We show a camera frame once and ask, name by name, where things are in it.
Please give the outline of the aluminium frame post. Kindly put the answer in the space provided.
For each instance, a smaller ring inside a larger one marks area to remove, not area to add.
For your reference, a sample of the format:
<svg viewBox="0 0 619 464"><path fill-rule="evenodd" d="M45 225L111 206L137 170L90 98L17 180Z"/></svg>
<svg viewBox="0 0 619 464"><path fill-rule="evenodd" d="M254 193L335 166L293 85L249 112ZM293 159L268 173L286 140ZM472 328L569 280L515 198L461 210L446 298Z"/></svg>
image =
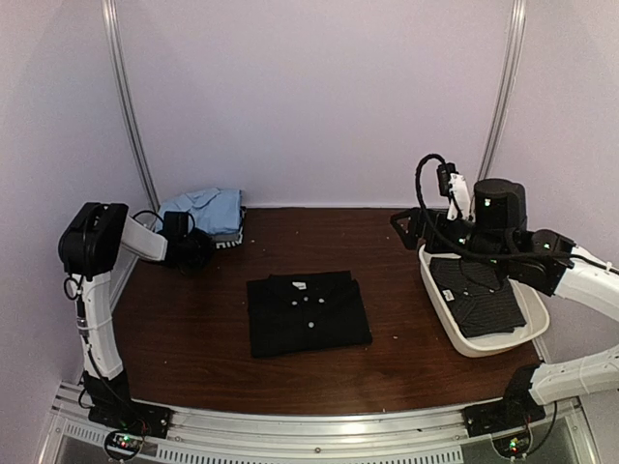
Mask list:
<svg viewBox="0 0 619 464"><path fill-rule="evenodd" d="M117 3L113 0L103 0L101 5L103 10L103 28L108 42L112 73L114 75L117 88L121 115L133 153L133 160L149 206L152 209L157 210L160 207L160 200L156 191L150 166L146 158L134 109L133 97L122 45Z"/></svg>
<svg viewBox="0 0 619 464"><path fill-rule="evenodd" d="M509 103L515 87L519 68L526 28L526 10L527 2L525 0L514 0L512 2L512 12L509 21L502 72L486 138L486 145L476 177L477 182L489 176L496 159L496 153L507 120Z"/></svg>

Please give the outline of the aluminium frame post left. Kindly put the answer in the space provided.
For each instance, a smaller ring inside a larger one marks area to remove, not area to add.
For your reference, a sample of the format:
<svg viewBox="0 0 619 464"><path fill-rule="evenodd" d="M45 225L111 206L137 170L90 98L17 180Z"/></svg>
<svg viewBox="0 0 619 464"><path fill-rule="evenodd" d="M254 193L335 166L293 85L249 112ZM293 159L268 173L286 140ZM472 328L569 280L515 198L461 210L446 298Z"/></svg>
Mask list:
<svg viewBox="0 0 619 464"><path fill-rule="evenodd" d="M117 3L113 0L103 0L101 5L103 10L103 28L108 42L112 73L114 75L117 88L121 115L133 153L133 160L149 206L152 209L157 210L160 207L160 200L156 191L150 166L146 158L134 109L133 97L122 45Z"/></svg>

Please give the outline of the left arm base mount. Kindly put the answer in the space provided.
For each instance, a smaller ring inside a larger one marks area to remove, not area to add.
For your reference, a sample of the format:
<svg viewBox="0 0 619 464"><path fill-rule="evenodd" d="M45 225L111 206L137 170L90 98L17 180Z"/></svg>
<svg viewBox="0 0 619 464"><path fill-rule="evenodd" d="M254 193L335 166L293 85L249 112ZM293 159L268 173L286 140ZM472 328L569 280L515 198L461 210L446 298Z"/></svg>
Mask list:
<svg viewBox="0 0 619 464"><path fill-rule="evenodd" d="M126 371L112 380L101 380L86 372L84 387L92 402L89 421L133 435L167 437L172 411L168 407L133 400Z"/></svg>

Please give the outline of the aluminium frame post right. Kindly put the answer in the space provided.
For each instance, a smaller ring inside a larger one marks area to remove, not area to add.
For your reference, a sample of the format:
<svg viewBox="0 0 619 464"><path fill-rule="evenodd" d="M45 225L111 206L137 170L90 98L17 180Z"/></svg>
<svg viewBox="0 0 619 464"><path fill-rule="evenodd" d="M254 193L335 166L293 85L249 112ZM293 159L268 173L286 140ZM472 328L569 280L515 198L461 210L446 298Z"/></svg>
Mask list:
<svg viewBox="0 0 619 464"><path fill-rule="evenodd" d="M519 68L526 28L526 10L527 2L525 0L514 0L512 2L512 12L509 21L502 72L486 138L486 145L476 177L477 182L489 176L496 159L496 153L507 120L509 103L515 87Z"/></svg>

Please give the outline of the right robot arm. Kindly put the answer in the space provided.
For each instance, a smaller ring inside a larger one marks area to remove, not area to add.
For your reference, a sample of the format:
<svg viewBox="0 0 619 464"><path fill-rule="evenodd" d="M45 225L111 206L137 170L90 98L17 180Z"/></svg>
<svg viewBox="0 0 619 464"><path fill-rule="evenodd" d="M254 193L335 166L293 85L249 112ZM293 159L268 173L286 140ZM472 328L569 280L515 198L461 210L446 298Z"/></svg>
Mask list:
<svg viewBox="0 0 619 464"><path fill-rule="evenodd" d="M391 216L419 257L432 307L468 358L540 339L543 359L518 367L496 405L502 425L565 398L618 387L618 269L577 241L530 231L525 214L411 208Z"/></svg>

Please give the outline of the black white patterned folded shirt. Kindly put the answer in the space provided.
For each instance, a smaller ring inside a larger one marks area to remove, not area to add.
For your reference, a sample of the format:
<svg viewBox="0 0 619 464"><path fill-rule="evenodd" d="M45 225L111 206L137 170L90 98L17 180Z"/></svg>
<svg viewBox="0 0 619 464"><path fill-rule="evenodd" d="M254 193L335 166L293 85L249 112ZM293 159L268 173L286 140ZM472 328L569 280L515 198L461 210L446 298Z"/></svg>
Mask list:
<svg viewBox="0 0 619 464"><path fill-rule="evenodd" d="M212 237L216 249L228 249L239 247L244 240L243 232L239 231L236 234L224 234Z"/></svg>

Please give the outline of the light blue folded shirt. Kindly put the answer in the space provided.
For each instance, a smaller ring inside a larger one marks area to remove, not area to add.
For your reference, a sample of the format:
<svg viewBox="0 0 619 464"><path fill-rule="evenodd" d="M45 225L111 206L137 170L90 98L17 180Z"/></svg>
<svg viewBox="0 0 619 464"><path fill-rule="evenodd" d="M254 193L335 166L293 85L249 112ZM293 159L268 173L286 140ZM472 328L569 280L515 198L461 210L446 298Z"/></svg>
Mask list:
<svg viewBox="0 0 619 464"><path fill-rule="evenodd" d="M233 234L241 228L242 192L235 188L207 188L164 200L158 214L190 213L194 225L209 235Z"/></svg>

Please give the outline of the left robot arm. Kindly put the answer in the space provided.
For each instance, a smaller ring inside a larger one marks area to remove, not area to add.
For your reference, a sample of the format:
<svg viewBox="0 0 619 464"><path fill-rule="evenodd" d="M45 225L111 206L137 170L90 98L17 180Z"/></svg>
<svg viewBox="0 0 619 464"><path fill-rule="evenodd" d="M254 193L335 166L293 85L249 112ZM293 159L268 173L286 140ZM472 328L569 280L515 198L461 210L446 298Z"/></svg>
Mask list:
<svg viewBox="0 0 619 464"><path fill-rule="evenodd" d="M66 296L75 302L84 371L113 381L125 368L118 353L110 303L111 272L119 250L183 273L202 270L216 248L189 213L166 213L158 232L129 214L124 203L85 203L65 232L58 252L67 274Z"/></svg>

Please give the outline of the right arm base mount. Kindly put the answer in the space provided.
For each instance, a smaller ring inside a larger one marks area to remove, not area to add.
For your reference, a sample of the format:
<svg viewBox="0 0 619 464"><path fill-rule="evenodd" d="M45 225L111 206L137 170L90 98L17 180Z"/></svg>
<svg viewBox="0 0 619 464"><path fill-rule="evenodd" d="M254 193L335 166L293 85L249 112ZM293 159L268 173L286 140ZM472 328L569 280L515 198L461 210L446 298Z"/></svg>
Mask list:
<svg viewBox="0 0 619 464"><path fill-rule="evenodd" d="M525 387L509 386L501 399L467 406L462 411L469 437L525 428L531 421L545 418L545 407L538 405Z"/></svg>

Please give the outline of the white plastic laundry basket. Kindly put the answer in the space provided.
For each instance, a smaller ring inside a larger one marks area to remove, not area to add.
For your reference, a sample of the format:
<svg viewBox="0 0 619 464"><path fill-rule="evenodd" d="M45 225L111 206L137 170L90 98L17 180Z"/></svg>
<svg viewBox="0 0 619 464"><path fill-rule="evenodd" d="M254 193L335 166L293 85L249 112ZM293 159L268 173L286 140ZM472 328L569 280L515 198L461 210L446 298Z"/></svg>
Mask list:
<svg viewBox="0 0 619 464"><path fill-rule="evenodd" d="M421 245L418 250L418 257L422 281L429 300L446 335L462 356L481 358L501 354L533 341L548 329L550 316L540 295L534 289L510 279L509 282L513 288L516 302L526 324L515 329L512 333L491 333L479 337L465 337L457 326L442 292L435 284L429 271L429 264L433 257L457 259L458 255L453 253L427 253L425 246Z"/></svg>

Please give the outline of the black long sleeve shirt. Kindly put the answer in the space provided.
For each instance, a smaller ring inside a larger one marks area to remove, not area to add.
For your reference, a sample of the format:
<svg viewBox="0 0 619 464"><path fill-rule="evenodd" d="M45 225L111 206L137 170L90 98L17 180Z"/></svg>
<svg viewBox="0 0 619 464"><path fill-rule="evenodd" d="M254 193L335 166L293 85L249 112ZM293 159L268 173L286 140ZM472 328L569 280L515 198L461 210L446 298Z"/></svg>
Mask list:
<svg viewBox="0 0 619 464"><path fill-rule="evenodd" d="M372 343L357 279L349 271L270 275L247 283L256 359Z"/></svg>

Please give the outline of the dark pinstriped folded shirt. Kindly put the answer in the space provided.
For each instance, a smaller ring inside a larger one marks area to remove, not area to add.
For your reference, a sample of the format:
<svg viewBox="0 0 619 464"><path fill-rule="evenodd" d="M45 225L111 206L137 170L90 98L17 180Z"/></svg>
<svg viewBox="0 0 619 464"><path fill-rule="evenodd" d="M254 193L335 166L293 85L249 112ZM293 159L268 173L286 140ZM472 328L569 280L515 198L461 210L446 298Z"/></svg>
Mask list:
<svg viewBox="0 0 619 464"><path fill-rule="evenodd" d="M511 283L490 266L434 257L429 272L465 338L512 334L526 325Z"/></svg>

